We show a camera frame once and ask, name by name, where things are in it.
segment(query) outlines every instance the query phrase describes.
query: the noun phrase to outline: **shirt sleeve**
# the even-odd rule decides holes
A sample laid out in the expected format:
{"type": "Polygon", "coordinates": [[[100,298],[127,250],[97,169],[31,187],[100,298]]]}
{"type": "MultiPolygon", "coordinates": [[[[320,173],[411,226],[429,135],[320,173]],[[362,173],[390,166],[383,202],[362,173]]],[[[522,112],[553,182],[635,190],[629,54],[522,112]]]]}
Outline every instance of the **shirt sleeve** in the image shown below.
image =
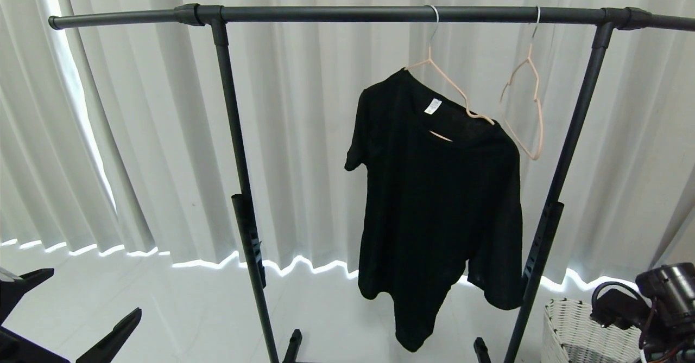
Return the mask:
{"type": "Polygon", "coordinates": [[[516,309],[523,301],[520,187],[517,163],[496,197],[496,209],[485,222],[482,241],[469,260],[469,282],[485,292],[490,304],[503,310],[516,309]]]}
{"type": "Polygon", "coordinates": [[[369,119],[367,116],[367,98],[363,91],[359,96],[357,103],[357,115],[355,116],[355,131],[352,133],[352,144],[350,150],[347,151],[347,160],[345,161],[345,170],[355,170],[361,163],[367,165],[368,153],[367,143],[369,135],[369,119]]]}

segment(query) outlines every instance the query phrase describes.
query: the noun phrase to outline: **black cylindrical motor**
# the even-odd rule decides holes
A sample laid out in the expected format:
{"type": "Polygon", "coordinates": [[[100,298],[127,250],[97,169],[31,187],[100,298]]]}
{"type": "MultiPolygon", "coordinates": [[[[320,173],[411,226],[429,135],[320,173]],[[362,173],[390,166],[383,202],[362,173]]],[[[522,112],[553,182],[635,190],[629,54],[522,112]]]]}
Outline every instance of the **black cylindrical motor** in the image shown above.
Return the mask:
{"type": "Polygon", "coordinates": [[[640,292],[656,299],[657,315],[672,336],[695,334],[695,265],[661,266],[635,278],[640,292]]]}

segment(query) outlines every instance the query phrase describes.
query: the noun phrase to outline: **tile floor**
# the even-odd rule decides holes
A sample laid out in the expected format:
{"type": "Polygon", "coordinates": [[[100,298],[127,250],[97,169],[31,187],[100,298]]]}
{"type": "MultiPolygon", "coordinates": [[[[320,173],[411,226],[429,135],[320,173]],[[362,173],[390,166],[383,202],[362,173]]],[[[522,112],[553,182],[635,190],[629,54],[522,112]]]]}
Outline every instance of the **tile floor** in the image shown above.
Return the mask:
{"type": "MultiPolygon", "coordinates": [[[[142,321],[116,362],[268,361],[247,270],[233,259],[221,269],[173,268],[169,256],[102,257],[41,245],[0,247],[0,266],[15,274],[55,268],[55,276],[20,302],[5,326],[74,361],[122,316],[142,308],[142,321]]],[[[357,279],[337,267],[314,274],[303,263],[281,277],[267,268],[266,298],[281,357],[295,328],[304,334],[300,361],[314,363],[442,361],[474,363],[472,343],[483,336],[502,361],[515,311],[486,304],[481,291],[457,284],[439,312],[434,334],[417,353],[395,340],[390,297],[362,298],[357,279]]],[[[542,311],[550,298],[586,299],[573,284],[561,294],[541,287],[518,362],[539,361],[542,311]]]]}

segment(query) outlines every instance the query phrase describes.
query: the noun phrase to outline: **laundry basket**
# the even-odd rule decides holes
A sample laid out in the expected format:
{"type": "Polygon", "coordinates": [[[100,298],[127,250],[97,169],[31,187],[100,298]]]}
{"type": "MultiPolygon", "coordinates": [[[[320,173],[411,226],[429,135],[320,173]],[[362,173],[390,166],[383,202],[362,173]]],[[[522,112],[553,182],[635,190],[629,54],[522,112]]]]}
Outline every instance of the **laundry basket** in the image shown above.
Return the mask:
{"type": "Polygon", "coordinates": [[[541,363],[633,363],[640,331],[602,328],[591,321],[591,303],[552,299],[546,305],[541,363]]]}

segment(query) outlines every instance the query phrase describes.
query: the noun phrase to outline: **neckline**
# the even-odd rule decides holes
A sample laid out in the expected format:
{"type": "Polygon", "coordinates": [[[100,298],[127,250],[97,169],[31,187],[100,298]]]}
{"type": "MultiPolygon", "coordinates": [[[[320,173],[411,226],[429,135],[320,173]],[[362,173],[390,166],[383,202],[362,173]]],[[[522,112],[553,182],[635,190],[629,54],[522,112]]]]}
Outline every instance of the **neckline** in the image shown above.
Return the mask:
{"type": "Polygon", "coordinates": [[[418,81],[418,79],[415,78],[415,76],[413,76],[407,68],[402,68],[399,71],[399,73],[402,75],[400,79],[404,81],[400,83],[401,93],[404,92],[402,87],[407,86],[407,90],[405,91],[406,94],[403,96],[403,109],[406,111],[405,116],[407,116],[410,126],[412,126],[416,130],[415,132],[419,133],[422,136],[422,138],[432,143],[437,143],[448,148],[467,149],[471,147],[473,144],[478,143],[482,139],[487,138],[491,131],[496,131],[496,129],[499,128],[500,124],[496,120],[493,120],[495,122],[495,125],[489,125],[488,128],[481,131],[480,135],[472,139],[467,139],[465,141],[447,141],[446,139],[442,139],[439,136],[434,135],[428,128],[426,128],[424,123],[422,123],[417,113],[415,113],[412,90],[410,90],[411,88],[419,88],[420,90],[425,91],[427,94],[431,94],[434,98],[441,100],[442,104],[445,104],[450,108],[456,109],[457,111],[461,111],[461,113],[463,113],[464,115],[467,115],[466,108],[456,103],[456,101],[451,101],[443,94],[437,93],[437,91],[432,90],[429,86],[418,81]]]}

